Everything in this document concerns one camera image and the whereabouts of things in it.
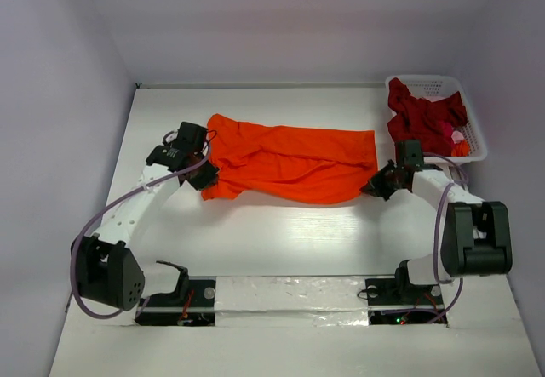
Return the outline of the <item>orange t shirt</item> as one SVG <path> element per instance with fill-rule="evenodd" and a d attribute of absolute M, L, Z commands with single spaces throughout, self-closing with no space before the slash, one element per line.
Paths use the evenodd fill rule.
<path fill-rule="evenodd" d="M 208 128 L 215 133 L 210 161 L 219 173 L 203 190 L 205 201 L 257 191 L 312 205 L 345 203 L 378 170 L 372 130 L 268 127 L 221 114 Z"/>

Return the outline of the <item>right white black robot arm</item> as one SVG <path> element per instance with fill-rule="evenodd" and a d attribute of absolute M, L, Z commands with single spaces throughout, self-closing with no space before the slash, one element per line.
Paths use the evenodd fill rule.
<path fill-rule="evenodd" d="M 513 267 L 507 206 L 485 201 L 426 163 L 417 140 L 395 145 L 395 159 L 362 187 L 389 200 L 406 190 L 435 208 L 431 254 L 399 263 L 390 278 L 369 278 L 362 291 L 373 306 L 413 305 L 433 288 L 466 277 L 506 275 Z"/>

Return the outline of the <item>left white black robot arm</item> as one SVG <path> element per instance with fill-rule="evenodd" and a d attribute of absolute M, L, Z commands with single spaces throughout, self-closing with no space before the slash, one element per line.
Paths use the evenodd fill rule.
<path fill-rule="evenodd" d="M 111 307 L 111 317 L 137 306 L 146 279 L 130 248 L 184 183 L 203 191 L 217 181 L 209 134 L 189 122 L 166 134 L 146 157 L 136 186 L 96 213 L 76 236 L 70 284 L 72 298 L 86 315 L 108 318 L 91 310 L 88 301 Z"/>

